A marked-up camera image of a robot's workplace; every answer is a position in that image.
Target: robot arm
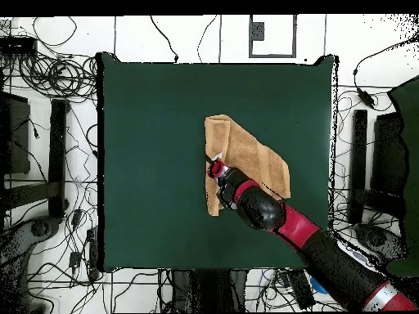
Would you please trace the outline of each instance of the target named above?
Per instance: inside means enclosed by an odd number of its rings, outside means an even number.
[[[302,213],[276,201],[238,168],[210,161],[208,174],[219,186],[218,198],[244,222],[281,237],[308,265],[308,272],[349,311],[417,310],[380,273],[343,252],[332,237]]]

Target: black cable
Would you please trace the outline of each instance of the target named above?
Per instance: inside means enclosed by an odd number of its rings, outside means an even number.
[[[132,279],[131,279],[131,281],[130,281],[130,283],[129,283],[129,285],[128,285],[128,287],[122,292],[122,293],[120,293],[120,294],[118,294],[118,295],[116,295],[115,296],[115,298],[114,298],[114,309],[113,309],[113,311],[111,311],[111,313],[112,314],[114,314],[115,312],[116,312],[116,299],[119,297],[119,296],[122,296],[123,294],[125,294],[128,290],[129,290],[129,288],[131,288],[131,285],[133,285],[133,282],[135,281],[135,279],[138,277],[138,276],[156,276],[157,275],[157,272],[156,273],[138,273],[138,274],[136,274]]]
[[[217,18],[218,15],[215,15],[215,17],[208,23],[208,25],[205,27],[204,33],[202,33],[202,36],[200,37],[200,42],[198,43],[198,47],[196,48],[196,52],[198,53],[198,57],[200,58],[200,43],[202,42],[202,39],[205,36],[206,30],[209,28],[209,26],[211,24],[213,24],[213,22],[215,21],[215,18]]]
[[[106,309],[106,304],[105,304],[105,285],[103,283],[101,285],[101,296],[102,296],[102,301],[103,301],[103,308],[105,308],[105,313],[109,314]]]
[[[63,45],[64,43],[69,42],[73,38],[73,36],[74,36],[74,34],[75,34],[76,30],[77,30],[77,24],[75,23],[75,21],[73,20],[73,18],[71,18],[70,16],[68,16],[68,17],[70,18],[70,20],[74,24],[74,30],[73,30],[73,32],[71,33],[71,35],[66,40],[64,40],[61,43],[55,43],[55,44],[53,44],[53,43],[46,43],[45,41],[41,40],[41,38],[39,37],[39,35],[38,35],[37,31],[36,31],[35,24],[36,24],[37,20],[39,18],[42,18],[42,17],[36,17],[34,19],[34,22],[32,23],[32,27],[34,29],[34,33],[35,33],[36,37],[38,38],[39,42],[42,43],[44,46],[49,46],[49,47],[58,47],[58,46]]]
[[[32,298],[38,298],[38,299],[40,299],[40,300],[43,300],[43,301],[47,301],[47,302],[49,302],[49,303],[52,305],[52,307],[51,307],[51,311],[49,312],[49,314],[52,314],[52,312],[54,311],[54,307],[55,307],[54,302],[53,302],[52,300],[50,300],[49,298],[42,298],[42,297],[40,297],[40,296],[33,295],[33,294],[31,294],[29,291],[28,291],[28,295],[29,295],[29,296],[31,296]]]
[[[113,303],[112,298],[114,296],[114,272],[110,273],[110,313],[112,313],[113,310]]]
[[[155,28],[157,29],[157,31],[161,34],[161,36],[163,36],[166,39],[167,43],[169,44],[170,51],[172,51],[172,53],[174,54],[174,62],[177,63],[179,57],[178,57],[178,54],[176,54],[176,52],[173,50],[172,44],[170,43],[169,39],[167,38],[166,35],[163,34],[163,32],[159,29],[159,27],[157,26],[157,24],[154,22],[153,16],[150,16],[150,19],[151,19],[151,23],[153,23],[153,25],[155,26]]]
[[[97,123],[96,124],[93,124],[87,131],[86,131],[86,141],[88,142],[88,144],[90,145],[90,146],[92,146],[92,147],[95,147],[95,148],[97,148],[97,146],[96,145],[93,145],[90,141],[89,141],[89,139],[88,139],[88,133],[90,132],[90,130],[92,130],[94,127],[96,127],[97,126]]]
[[[388,47],[386,47],[386,48],[384,48],[384,49],[382,49],[381,51],[379,51],[379,52],[377,52],[377,53],[373,53],[373,54],[371,54],[371,55],[369,55],[369,56],[366,56],[365,58],[363,58],[363,59],[361,59],[360,60],[360,62],[359,63],[357,63],[357,65],[356,65],[356,67],[355,67],[355,70],[354,70],[354,73],[353,73],[353,75],[354,75],[354,85],[355,85],[355,87],[357,88],[357,92],[358,92],[358,95],[359,95],[359,97],[363,100],[363,102],[366,104],[366,105],[368,105],[369,107],[371,107],[372,109],[374,109],[374,110],[378,110],[378,109],[376,109],[375,107],[374,107],[374,105],[375,105],[375,103],[374,103],[374,101],[373,101],[373,99],[371,98],[371,96],[367,93],[367,92],[365,92],[364,90],[362,90],[358,85],[357,85],[357,81],[356,81],[356,75],[358,74],[358,68],[359,68],[359,66],[366,60],[366,59],[369,59],[369,58],[372,58],[373,56],[377,56],[378,54],[381,54],[382,52],[385,52],[385,51],[388,51],[388,50],[390,50],[390,49],[394,49],[394,48],[396,48],[396,47],[402,47],[402,46],[404,46],[405,44],[407,44],[407,43],[416,43],[416,42],[418,42],[419,41],[419,37],[417,37],[418,36],[418,34],[419,34],[419,30],[411,37],[411,38],[409,38],[409,39],[407,39],[407,40],[404,40],[404,41],[402,41],[402,42],[400,42],[400,43],[395,43],[395,44],[393,44],[393,45],[391,45],[391,46],[388,46]]]

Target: green table mat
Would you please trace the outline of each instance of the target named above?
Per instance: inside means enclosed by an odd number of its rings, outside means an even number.
[[[403,193],[406,215],[401,225],[408,256],[391,262],[387,270],[396,276],[419,276],[419,78],[394,88],[389,96],[402,116],[401,137],[408,150],[408,175]]]
[[[288,203],[327,228],[334,56],[316,65],[97,59],[105,270],[302,267],[284,241],[236,212],[208,214],[204,119],[227,114],[275,150],[290,170]]]

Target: tan towel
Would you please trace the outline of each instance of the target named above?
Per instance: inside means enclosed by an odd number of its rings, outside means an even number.
[[[277,200],[291,197],[286,162],[227,115],[205,118],[205,152],[210,158],[222,152],[221,160],[227,166],[239,168]],[[215,180],[206,174],[206,200],[211,216],[218,216],[223,208],[216,195],[217,189]]]

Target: cable bundle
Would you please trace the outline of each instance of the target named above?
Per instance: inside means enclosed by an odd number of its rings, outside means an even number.
[[[38,54],[19,60],[19,73],[35,91],[47,97],[92,98],[96,93],[96,61],[87,58],[83,64]]]

